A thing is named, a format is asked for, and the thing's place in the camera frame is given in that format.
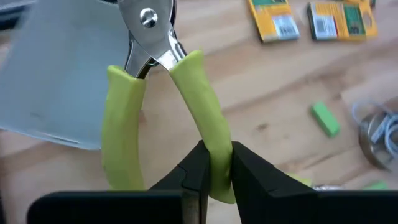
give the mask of green object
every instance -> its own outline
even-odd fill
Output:
[[[286,3],[286,0],[252,0],[254,6],[266,6],[272,4]]]
[[[203,69],[203,52],[191,52],[170,74],[210,152],[210,197],[224,203],[235,203],[230,176],[231,133]]]
[[[347,28],[350,35],[365,35],[362,14],[355,4],[344,4],[344,14],[347,21]]]
[[[203,52],[196,50],[187,55],[170,75],[210,152],[210,197],[235,203],[230,176],[231,133],[205,75]],[[108,78],[101,136],[105,173],[114,190],[144,190],[138,156],[138,122],[146,82],[133,78],[117,66],[108,67]]]
[[[144,190],[138,157],[139,110],[146,81],[108,67],[109,90],[101,136],[106,177],[114,190]]]
[[[364,190],[387,190],[387,189],[388,189],[387,184],[383,181],[373,183],[372,185],[364,188]]]
[[[323,102],[315,103],[312,106],[312,114],[329,137],[332,138],[339,133],[340,125]]]

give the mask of green handle grip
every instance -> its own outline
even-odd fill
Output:
[[[109,90],[101,136],[106,177],[113,190],[144,190],[138,156],[139,111],[146,82],[108,67]]]
[[[191,52],[179,61],[170,71],[170,75],[210,153],[210,197],[224,203],[235,203],[230,176],[231,133],[203,69],[203,52]]]

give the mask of pliers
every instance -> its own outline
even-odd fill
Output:
[[[173,23],[175,0],[118,0],[129,29],[130,51],[125,68],[108,67],[101,150],[114,190],[144,190],[138,156],[139,111],[145,77],[161,64],[179,89],[210,153],[210,197],[235,203],[231,187],[231,134],[214,90],[203,69],[203,52],[186,54]]]

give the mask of wooden table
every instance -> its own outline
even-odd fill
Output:
[[[284,172],[316,184],[360,189],[398,179],[375,169],[358,145],[349,110],[354,101],[397,95],[398,1],[377,2],[379,36],[362,43],[314,43],[307,0],[291,0],[298,41],[264,45],[246,0],[179,0],[176,31],[187,51],[202,48],[206,71],[233,139]],[[0,57],[8,48],[0,40]],[[329,139],[308,109],[323,100],[341,124]],[[151,71],[140,126],[140,157],[149,187],[168,173],[200,139],[182,97],[167,73]],[[24,223],[30,203],[58,190],[107,189],[99,151],[84,151],[0,133],[1,193],[9,223]],[[208,223],[240,223],[236,205],[210,200]]]

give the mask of green eraser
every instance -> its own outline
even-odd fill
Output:
[[[364,190],[387,190],[387,189],[388,189],[387,184],[384,183],[383,181],[373,183],[372,185],[364,188]]]
[[[318,124],[329,137],[334,137],[339,133],[340,125],[323,102],[315,103],[311,111]]]

